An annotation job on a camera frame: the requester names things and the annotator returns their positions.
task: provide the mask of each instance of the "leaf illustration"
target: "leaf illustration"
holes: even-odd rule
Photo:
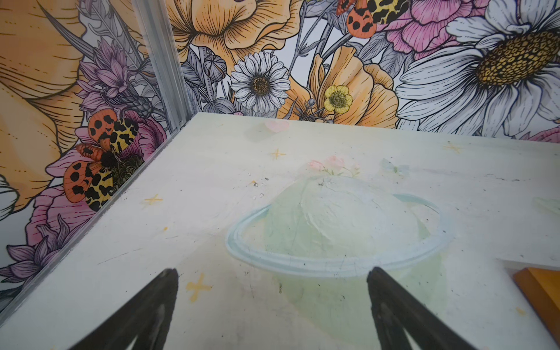
[[[404,65],[403,65],[403,73],[406,72],[408,70],[408,67],[410,67],[410,64],[414,62],[414,54],[411,52],[407,55],[407,57],[404,59]]]
[[[355,43],[354,41],[347,41],[344,46],[347,46],[349,48],[355,48],[356,49],[356,53],[354,54],[354,56],[359,57],[360,56],[360,52],[363,49],[363,45],[360,43]]]
[[[209,113],[232,114],[235,112],[235,106],[228,99],[219,97],[204,106],[202,110]]]
[[[323,40],[325,39],[321,39],[321,40],[317,40],[314,43],[311,43],[309,45],[305,44],[301,49],[300,49],[300,55],[301,57],[306,57],[308,52],[315,49],[317,47],[317,45],[319,45],[320,43],[323,42]]]
[[[129,65],[134,69],[138,69],[143,61],[138,52],[138,44],[130,36],[126,25],[122,27],[119,34],[119,26],[124,21],[122,21],[112,5],[109,4],[109,9],[107,10],[102,0],[92,0],[91,12],[88,12],[84,2],[81,2],[81,5],[78,7],[78,10],[82,15],[99,22],[99,26],[89,23],[88,27],[97,35],[112,38],[113,42],[124,50]]]
[[[389,46],[389,42],[385,36],[385,32],[377,32],[370,38],[370,41],[363,46],[358,58],[367,61],[376,57],[381,51]]]
[[[186,61],[181,64],[183,78],[191,86],[204,87],[204,76],[202,74],[202,63],[193,50],[189,50]]]
[[[45,14],[45,17],[50,21],[50,23],[55,27],[56,30],[60,33],[60,35],[65,38],[73,47],[75,47],[78,51],[80,51],[85,57],[93,60],[94,59],[94,47],[88,44],[87,42],[83,41],[82,38],[79,36],[74,35],[74,33],[70,32],[66,29],[56,18],[50,15],[41,4],[39,7]]]
[[[381,62],[379,62],[379,66],[387,72],[391,78],[394,78],[403,67],[406,56],[407,54],[395,51],[392,46],[388,46],[383,52],[383,58]]]
[[[323,11],[338,0],[308,0],[305,17],[319,17]],[[329,12],[335,13],[336,6],[332,6]]]
[[[330,25],[340,30],[343,35],[348,34],[348,27],[346,26],[346,21],[348,20],[347,12],[340,16],[337,16],[335,12],[327,12],[325,18]]]

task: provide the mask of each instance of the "purple flower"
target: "purple flower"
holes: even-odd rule
[[[59,231],[56,232],[48,225],[37,225],[43,239],[36,245],[7,245],[10,257],[16,263],[0,268],[0,276],[6,277],[2,282],[25,282],[24,287],[65,247],[70,239],[83,227],[76,226],[72,231],[68,224],[58,215]]]
[[[124,51],[104,39],[99,42],[99,48],[94,48],[94,62],[80,62],[80,70],[88,79],[78,80],[83,89],[78,93],[83,98],[81,109],[91,112],[108,108],[110,103],[106,97],[114,98],[125,92],[135,75],[127,66]]]

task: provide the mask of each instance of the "floral wallpaper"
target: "floral wallpaper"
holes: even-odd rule
[[[164,2],[195,110],[560,142],[555,0]],[[170,131],[131,0],[0,16],[2,309]]]
[[[558,141],[555,0],[166,5],[204,111]]]
[[[3,310],[170,131],[146,47],[109,2],[3,2],[0,17]]]

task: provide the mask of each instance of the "orange plastic piece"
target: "orange plastic piece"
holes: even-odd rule
[[[514,281],[560,346],[560,271],[529,267]]]

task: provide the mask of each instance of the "pink flower drawing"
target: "pink flower drawing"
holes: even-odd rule
[[[560,127],[541,131],[531,137],[529,137],[529,133],[526,133],[520,138],[520,140],[560,143]]]
[[[458,17],[484,16],[489,0],[416,0],[398,20],[377,26],[387,32],[396,51],[426,57],[441,48],[459,45],[445,30]]]
[[[68,224],[57,215],[57,228],[49,225],[37,225],[41,239],[33,245],[8,245],[8,255],[16,262],[0,268],[0,276],[5,277],[2,282],[20,283],[24,287],[66,246],[72,237],[80,230],[85,222],[70,229]]]
[[[135,111],[124,112],[124,117],[138,124],[138,135],[134,141],[123,152],[119,158],[124,162],[132,156],[140,158],[140,162],[148,160],[156,149],[165,142],[167,135],[163,127],[153,118],[140,118]],[[99,146],[87,133],[87,128],[77,128],[76,136],[82,143],[90,143]],[[48,174],[62,178],[64,172],[76,161],[91,161],[90,158],[82,156],[74,148],[69,150],[63,157],[52,163],[46,168]],[[130,176],[136,169],[138,163],[131,166],[127,171]],[[62,185],[45,189],[35,198],[34,210],[31,219],[25,227],[27,234],[27,244],[35,245],[43,239],[38,226],[49,225],[53,230],[58,230],[58,216],[68,224],[70,229],[82,225],[88,221],[96,212],[91,210],[85,200],[78,203],[71,203],[64,194]]]

